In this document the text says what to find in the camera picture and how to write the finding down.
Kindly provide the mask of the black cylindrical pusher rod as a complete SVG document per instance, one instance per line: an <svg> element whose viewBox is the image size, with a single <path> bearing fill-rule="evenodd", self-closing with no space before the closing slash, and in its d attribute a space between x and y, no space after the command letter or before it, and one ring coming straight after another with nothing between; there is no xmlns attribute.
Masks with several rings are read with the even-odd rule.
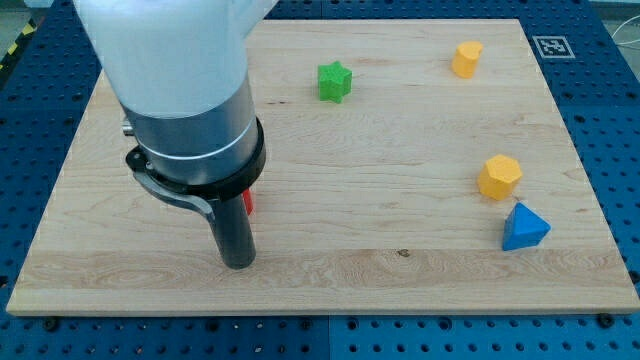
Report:
<svg viewBox="0 0 640 360"><path fill-rule="evenodd" d="M231 269L248 267L255 259L256 249L243 196L214 200L210 205L211 228L223 263Z"/></svg>

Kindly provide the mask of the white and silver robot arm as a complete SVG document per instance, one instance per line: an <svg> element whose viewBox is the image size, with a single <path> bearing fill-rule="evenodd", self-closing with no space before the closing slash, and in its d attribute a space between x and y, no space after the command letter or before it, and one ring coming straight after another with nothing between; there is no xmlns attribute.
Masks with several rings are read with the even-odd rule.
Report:
<svg viewBox="0 0 640 360"><path fill-rule="evenodd" d="M126 158L154 197L201 214L224 264L256 255L243 195L266 160L245 41L272 0L76 0L131 126Z"/></svg>

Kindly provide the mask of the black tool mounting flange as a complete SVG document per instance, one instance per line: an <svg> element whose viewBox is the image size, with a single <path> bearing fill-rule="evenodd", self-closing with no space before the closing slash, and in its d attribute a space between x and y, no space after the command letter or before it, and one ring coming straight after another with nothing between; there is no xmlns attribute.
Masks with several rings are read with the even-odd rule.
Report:
<svg viewBox="0 0 640 360"><path fill-rule="evenodd" d="M214 222L216 203L241 196L259 178L266 162L264 129L259 119L255 120L257 144L249 160L235 173L226 178L203 185L186 185L169 180L152 168L140 146L126 155L126 164L135 180L153 197L169 205L194 211L207 221Z"/></svg>

